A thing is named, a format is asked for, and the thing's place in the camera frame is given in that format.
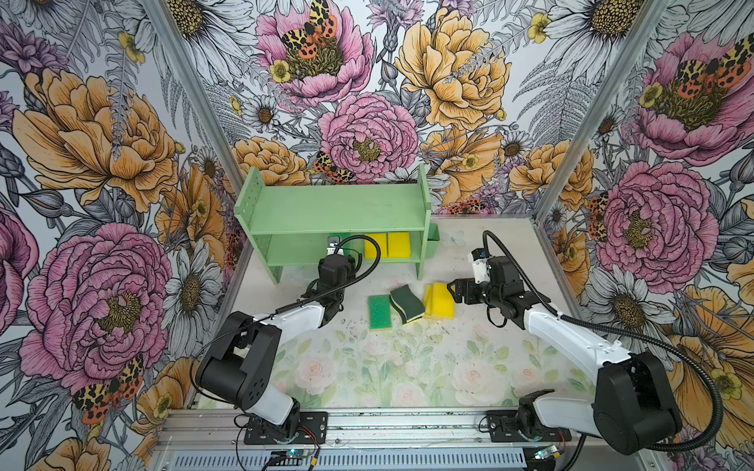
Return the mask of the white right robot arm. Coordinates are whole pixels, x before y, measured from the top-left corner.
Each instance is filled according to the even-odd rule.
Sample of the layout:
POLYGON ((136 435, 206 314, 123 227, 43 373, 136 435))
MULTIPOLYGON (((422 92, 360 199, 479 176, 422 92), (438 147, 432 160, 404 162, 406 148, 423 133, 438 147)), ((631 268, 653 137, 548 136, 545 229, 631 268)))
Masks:
POLYGON ((528 439, 549 430, 570 429, 602 439, 614 451, 632 455, 681 431, 681 413, 663 363, 650 351, 633 353, 567 321, 547 296, 528 290, 516 263, 484 249, 469 253, 472 277, 447 286, 457 304, 483 304, 573 363, 594 386, 590 398, 553 389, 520 400, 516 427, 528 439))

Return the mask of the green circuit board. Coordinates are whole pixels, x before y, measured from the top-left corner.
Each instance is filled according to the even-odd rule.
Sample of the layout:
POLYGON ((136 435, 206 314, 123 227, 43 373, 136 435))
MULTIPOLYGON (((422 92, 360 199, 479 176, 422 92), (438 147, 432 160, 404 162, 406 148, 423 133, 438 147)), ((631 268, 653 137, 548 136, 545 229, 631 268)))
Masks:
POLYGON ((273 460, 304 460, 310 457, 306 449, 286 449, 286 451, 272 451, 270 458, 273 460))

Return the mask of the green metal shelf unit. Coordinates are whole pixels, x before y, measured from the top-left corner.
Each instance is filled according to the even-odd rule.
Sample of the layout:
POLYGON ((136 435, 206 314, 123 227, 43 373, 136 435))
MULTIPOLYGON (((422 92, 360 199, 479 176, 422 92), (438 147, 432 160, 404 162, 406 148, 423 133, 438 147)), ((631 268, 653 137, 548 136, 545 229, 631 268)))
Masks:
POLYGON ((234 212, 257 258, 277 284, 287 266, 317 265, 331 235, 410 234, 410 263, 423 275, 432 202, 426 168, 415 184, 356 186, 267 186, 261 172, 249 171, 234 212))

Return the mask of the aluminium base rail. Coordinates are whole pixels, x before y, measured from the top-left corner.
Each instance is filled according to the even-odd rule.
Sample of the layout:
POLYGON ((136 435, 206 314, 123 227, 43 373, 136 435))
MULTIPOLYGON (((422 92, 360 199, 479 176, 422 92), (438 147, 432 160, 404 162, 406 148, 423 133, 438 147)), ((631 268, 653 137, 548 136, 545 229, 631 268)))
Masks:
POLYGON ((545 442, 501 429, 512 410, 363 408, 302 412, 307 431, 277 443, 260 420, 229 409, 179 411, 158 440, 152 470, 555 470, 568 432, 545 442), (272 451, 306 449, 304 460, 272 451))

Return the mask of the large yellow sponge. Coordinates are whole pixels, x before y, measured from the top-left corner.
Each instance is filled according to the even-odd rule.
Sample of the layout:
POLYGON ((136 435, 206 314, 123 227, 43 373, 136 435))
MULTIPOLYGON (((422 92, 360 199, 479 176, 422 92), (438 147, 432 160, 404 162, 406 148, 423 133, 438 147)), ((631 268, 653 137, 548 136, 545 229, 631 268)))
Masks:
POLYGON ((427 285, 424 292, 424 317, 433 320, 453 320, 455 300, 444 283, 427 285))

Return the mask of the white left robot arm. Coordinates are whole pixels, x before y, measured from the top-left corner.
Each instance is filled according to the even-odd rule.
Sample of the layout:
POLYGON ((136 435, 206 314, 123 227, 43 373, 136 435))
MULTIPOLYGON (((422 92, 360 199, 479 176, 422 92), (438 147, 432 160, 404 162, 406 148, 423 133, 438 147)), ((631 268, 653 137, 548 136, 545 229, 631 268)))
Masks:
POLYGON ((204 392, 292 435, 300 404, 273 385, 279 347, 317 330, 343 309, 345 288, 357 279, 362 257, 340 250, 320 260, 318 278, 302 297, 270 314, 235 311, 210 343, 194 382, 204 392))

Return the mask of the dark green scrub sponge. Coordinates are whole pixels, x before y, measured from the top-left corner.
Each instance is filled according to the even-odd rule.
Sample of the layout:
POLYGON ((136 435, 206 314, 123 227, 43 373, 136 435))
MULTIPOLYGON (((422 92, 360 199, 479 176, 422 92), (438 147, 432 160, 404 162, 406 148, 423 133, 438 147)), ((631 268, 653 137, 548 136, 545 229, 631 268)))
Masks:
POLYGON ((418 321, 425 313, 422 300, 412 292, 408 285, 395 288, 390 292, 390 304, 404 325, 418 321))

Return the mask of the small yellow sponge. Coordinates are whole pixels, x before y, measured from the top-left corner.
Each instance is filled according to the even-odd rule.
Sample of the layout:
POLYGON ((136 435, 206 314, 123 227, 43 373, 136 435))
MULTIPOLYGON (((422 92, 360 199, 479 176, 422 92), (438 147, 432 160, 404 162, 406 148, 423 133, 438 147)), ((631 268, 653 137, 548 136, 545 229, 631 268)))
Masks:
POLYGON ((388 237, 385 233, 366 234, 364 257, 368 260, 388 256, 388 237))

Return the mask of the light green scrub sponge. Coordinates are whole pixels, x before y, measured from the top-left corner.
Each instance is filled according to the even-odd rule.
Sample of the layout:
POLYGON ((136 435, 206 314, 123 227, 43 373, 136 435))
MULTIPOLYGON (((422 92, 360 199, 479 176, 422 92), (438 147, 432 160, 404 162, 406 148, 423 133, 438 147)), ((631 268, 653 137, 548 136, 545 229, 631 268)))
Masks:
POLYGON ((361 259, 361 257, 363 256, 364 242, 360 239, 354 239, 353 241, 344 243, 344 240, 348 237, 350 237, 349 234, 337 235, 337 245, 341 245, 338 253, 341 255, 351 256, 353 257, 353 259, 355 259, 355 261, 359 261, 359 259, 361 259))

